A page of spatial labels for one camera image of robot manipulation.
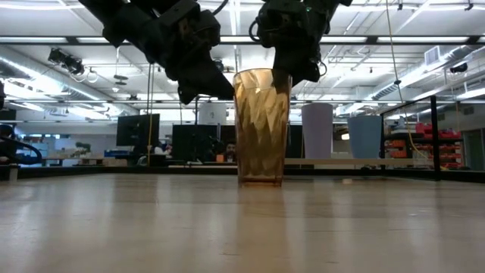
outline pipe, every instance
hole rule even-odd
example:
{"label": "pipe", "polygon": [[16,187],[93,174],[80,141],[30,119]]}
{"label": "pipe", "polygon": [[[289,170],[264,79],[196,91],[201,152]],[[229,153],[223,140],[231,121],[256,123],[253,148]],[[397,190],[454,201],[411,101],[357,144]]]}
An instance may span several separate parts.
{"label": "pipe", "polygon": [[[425,3],[423,3],[412,15],[411,17],[408,18],[404,23],[401,24],[396,30],[393,31],[393,35],[396,35],[399,31],[401,31],[404,27],[409,25],[416,17],[426,10],[430,5],[433,0],[426,0]],[[365,57],[363,57],[359,63],[357,63],[352,69],[355,70],[357,67],[359,67],[362,63],[367,61],[378,49],[380,46],[375,46]]]}
{"label": "pipe", "polygon": [[[413,66],[411,69],[402,72],[399,75],[399,79],[402,81],[400,87],[404,88],[406,86],[409,86],[413,83],[418,82],[419,80],[424,79],[425,77],[430,75],[431,71],[435,71],[442,67],[452,66],[456,64],[456,62],[464,58],[467,58],[469,55],[473,55],[476,52],[482,50],[483,47],[481,45],[462,45],[456,48],[445,47],[445,49],[449,49],[449,50],[447,50],[446,53],[442,54],[443,57],[440,58],[441,65],[439,65],[438,67],[436,67],[436,65],[433,65],[433,64],[430,66],[427,66],[425,61],[421,61],[415,66]],[[387,83],[377,86],[375,92],[369,97],[371,97],[374,100],[378,100],[397,90],[398,90],[397,85],[394,84],[394,80],[391,80]]]}

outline blue trash can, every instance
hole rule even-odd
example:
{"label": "blue trash can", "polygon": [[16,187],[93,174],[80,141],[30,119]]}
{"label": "blue trash can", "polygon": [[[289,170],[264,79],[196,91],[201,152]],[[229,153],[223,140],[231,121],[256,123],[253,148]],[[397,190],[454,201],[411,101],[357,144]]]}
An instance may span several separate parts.
{"label": "blue trash can", "polygon": [[379,158],[382,117],[358,116],[348,118],[347,124],[354,158]]}

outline computer monitor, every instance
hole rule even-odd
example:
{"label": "computer monitor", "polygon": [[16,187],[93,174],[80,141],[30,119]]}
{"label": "computer monitor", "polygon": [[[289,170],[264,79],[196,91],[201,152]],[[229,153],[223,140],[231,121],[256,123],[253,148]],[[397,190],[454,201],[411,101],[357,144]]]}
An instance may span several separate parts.
{"label": "computer monitor", "polygon": [[119,117],[116,132],[116,146],[147,146],[150,135],[150,118],[152,119],[151,141],[158,144],[160,115],[135,115]]}

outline desk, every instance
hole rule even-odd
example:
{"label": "desk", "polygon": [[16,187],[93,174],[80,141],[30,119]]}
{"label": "desk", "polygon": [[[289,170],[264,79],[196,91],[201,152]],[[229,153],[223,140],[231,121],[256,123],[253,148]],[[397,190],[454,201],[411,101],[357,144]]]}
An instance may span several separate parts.
{"label": "desk", "polygon": [[[53,160],[53,161],[57,161],[59,162],[59,165],[60,167],[62,167],[62,162],[64,162],[64,160],[80,160],[81,161],[81,165],[102,165],[103,164],[103,160],[106,159],[106,158],[62,158],[62,157],[46,157],[46,158],[42,158],[42,166],[45,167],[46,164],[47,164],[47,161],[48,160]],[[95,161],[95,164],[90,164],[89,161]]]}

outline table surface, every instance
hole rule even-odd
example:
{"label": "table surface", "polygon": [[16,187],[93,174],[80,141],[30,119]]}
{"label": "table surface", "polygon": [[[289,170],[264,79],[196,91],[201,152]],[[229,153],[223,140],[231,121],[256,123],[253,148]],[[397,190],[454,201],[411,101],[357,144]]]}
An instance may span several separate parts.
{"label": "table surface", "polygon": [[0,184],[0,265],[21,273],[475,273],[485,185],[101,174]]}

